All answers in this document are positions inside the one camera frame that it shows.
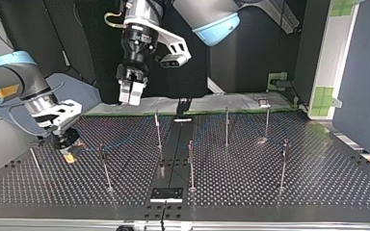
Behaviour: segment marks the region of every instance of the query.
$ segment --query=black cable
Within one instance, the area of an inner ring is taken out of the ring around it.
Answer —
[[[157,19],[158,19],[158,23],[161,25],[161,22],[162,22],[162,16],[161,16],[161,14],[158,13],[158,10],[155,8],[154,4],[152,4],[151,0],[146,0],[146,2],[149,4],[149,6],[152,8],[152,10],[154,11],[154,13],[156,14]]]
[[[305,109],[308,111],[308,108],[307,106],[305,105],[304,101],[302,101],[302,99],[300,98],[299,94],[297,93],[296,91],[296,88],[294,88],[294,85],[293,85],[293,81],[289,80],[290,81],[290,84],[291,84],[291,88],[293,89],[294,93],[296,94],[296,96],[299,98],[299,100],[302,102],[303,106],[305,107]]]

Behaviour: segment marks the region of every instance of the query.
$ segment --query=metal rod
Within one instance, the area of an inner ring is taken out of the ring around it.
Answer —
[[[267,107],[267,113],[266,113],[266,131],[264,137],[267,138],[267,132],[269,130],[269,118],[270,118],[270,105]]]
[[[285,170],[286,170],[286,159],[285,157],[283,157],[283,170],[281,171],[281,180],[280,180],[280,190],[283,191],[284,190],[284,174],[285,174]]]
[[[189,150],[188,162],[191,166],[191,191],[194,192],[196,188],[194,181],[194,143],[192,141],[189,141],[188,150]]]
[[[158,121],[158,110],[155,113],[155,126],[157,127],[157,134],[158,134],[158,147],[162,149],[162,144],[161,144],[161,132],[160,132],[160,124]]]
[[[107,169],[107,164],[104,163],[104,171],[106,172],[106,176],[107,176],[107,182],[108,182],[108,185],[109,185],[109,191],[113,191],[113,186],[111,185],[111,180],[110,180],[110,175],[109,175],[109,172],[108,172],[108,169]]]
[[[281,181],[280,181],[280,190],[284,190],[283,184],[284,184],[284,175],[285,175],[285,170],[286,170],[286,165],[288,162],[288,158],[290,156],[290,144],[288,139],[284,139],[283,143],[283,150],[282,150],[282,155],[283,155],[283,170],[281,171]]]
[[[35,150],[34,150],[32,147],[31,147],[31,148],[29,148],[29,150],[30,150],[30,151],[31,151],[31,153],[32,153],[33,160],[35,161],[36,167],[37,167],[37,168],[38,168],[38,170],[39,170],[40,177],[41,177],[41,179],[42,179],[42,180],[43,180],[43,182],[44,182],[43,172],[41,171],[41,167],[40,167],[40,164],[39,164],[38,158],[36,157]]]
[[[107,184],[108,184],[108,189],[107,191],[108,192],[112,192],[114,189],[113,189],[113,186],[111,185],[111,180],[110,180],[110,173],[108,171],[108,168],[107,168],[107,154],[104,153],[104,147],[105,147],[105,144],[104,143],[101,143],[99,145],[99,148],[98,148],[98,151],[99,151],[99,159],[100,159],[100,163],[103,165],[104,167],[104,172],[106,174],[106,178],[107,178]]]
[[[226,108],[226,147],[229,146],[229,109]]]

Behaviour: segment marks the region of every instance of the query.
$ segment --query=silver robot arm segment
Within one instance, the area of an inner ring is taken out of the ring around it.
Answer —
[[[19,97],[21,103],[8,106],[13,122],[31,135],[44,135],[28,131],[14,120],[11,109],[24,105],[37,125],[52,135],[53,146],[67,154],[80,137],[71,126],[79,119],[82,106],[73,100],[59,101],[53,91],[28,53],[0,57],[0,105]]]
[[[164,0],[121,0],[118,14],[106,13],[104,16],[109,26],[123,29],[121,45],[124,60],[117,73],[120,102],[140,105],[149,79],[147,62],[158,42],[165,44],[171,52],[161,60],[162,67],[181,67],[191,59],[185,39],[160,27],[164,4]],[[123,11],[123,24],[108,20],[109,16],[120,16]]]

